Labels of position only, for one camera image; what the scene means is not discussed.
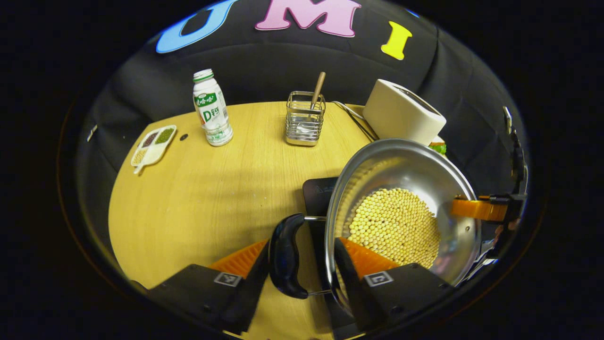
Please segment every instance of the wooden table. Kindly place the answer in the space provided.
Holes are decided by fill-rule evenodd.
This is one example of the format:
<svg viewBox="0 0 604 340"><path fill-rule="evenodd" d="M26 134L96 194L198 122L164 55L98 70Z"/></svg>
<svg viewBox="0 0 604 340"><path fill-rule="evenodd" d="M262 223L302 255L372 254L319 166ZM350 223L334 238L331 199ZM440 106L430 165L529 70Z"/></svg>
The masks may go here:
<svg viewBox="0 0 604 340"><path fill-rule="evenodd" d="M208 266L269 238L281 219L305 212L304 181L338 176L370 142L332 103L314 147L285 142L285 102L232 105L228 112L234 137L220 147L208 144L195 112L151 123L117 175L109 204L111 244L126 276L148 289L189 264ZM134 175L130 159L143 136L170 124L178 128L163 158ZM297 243L300 283L319 290L308 226ZM322 298L290 298L270 278L243 337L333 338Z"/></svg>

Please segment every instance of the pink letter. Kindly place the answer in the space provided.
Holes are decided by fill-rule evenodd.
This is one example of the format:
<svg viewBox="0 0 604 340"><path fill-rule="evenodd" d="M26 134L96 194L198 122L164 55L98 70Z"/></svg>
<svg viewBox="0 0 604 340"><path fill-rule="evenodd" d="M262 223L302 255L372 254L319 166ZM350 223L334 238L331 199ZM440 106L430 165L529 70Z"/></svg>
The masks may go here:
<svg viewBox="0 0 604 340"><path fill-rule="evenodd" d="M285 20L285 13L289 10L302 29L309 28L317 19L326 15L325 20L316 26L319 31L354 37L352 19L357 8L361 8L361 5L351 0L323 0L317 4L313 4L311 0L272 0L265 19L255 27L261 31L288 28L291 22Z"/></svg>

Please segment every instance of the plastic bottle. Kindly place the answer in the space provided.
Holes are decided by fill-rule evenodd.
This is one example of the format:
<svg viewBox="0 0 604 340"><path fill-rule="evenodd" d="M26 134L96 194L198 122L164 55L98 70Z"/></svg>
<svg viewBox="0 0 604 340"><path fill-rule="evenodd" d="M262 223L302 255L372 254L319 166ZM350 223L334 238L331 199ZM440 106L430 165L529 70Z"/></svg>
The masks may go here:
<svg viewBox="0 0 604 340"><path fill-rule="evenodd" d="M228 122L227 105L212 69L193 75L193 105L205 130L205 137L213 146L227 144L233 138Z"/></svg>

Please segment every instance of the white toaster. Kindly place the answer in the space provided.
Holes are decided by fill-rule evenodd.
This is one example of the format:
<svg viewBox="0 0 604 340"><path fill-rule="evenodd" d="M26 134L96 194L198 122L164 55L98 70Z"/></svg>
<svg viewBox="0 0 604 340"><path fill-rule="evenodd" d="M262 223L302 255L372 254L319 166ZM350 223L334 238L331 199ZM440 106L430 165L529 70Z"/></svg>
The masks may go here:
<svg viewBox="0 0 604 340"><path fill-rule="evenodd" d="M378 79L363 116L380 139L402 138L429 145L447 120L432 105L395 83Z"/></svg>

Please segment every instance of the stainless steel basket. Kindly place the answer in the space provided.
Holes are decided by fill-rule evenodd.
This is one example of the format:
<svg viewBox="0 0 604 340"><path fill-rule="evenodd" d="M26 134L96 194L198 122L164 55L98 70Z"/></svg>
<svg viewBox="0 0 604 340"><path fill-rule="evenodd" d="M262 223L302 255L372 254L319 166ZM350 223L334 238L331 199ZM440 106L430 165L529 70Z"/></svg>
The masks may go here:
<svg viewBox="0 0 604 340"><path fill-rule="evenodd" d="M325 114L325 98L322 94L311 108L313 92L293 91L289 94L285 117L285 140L294 145L314 146L319 142L323 115Z"/></svg>

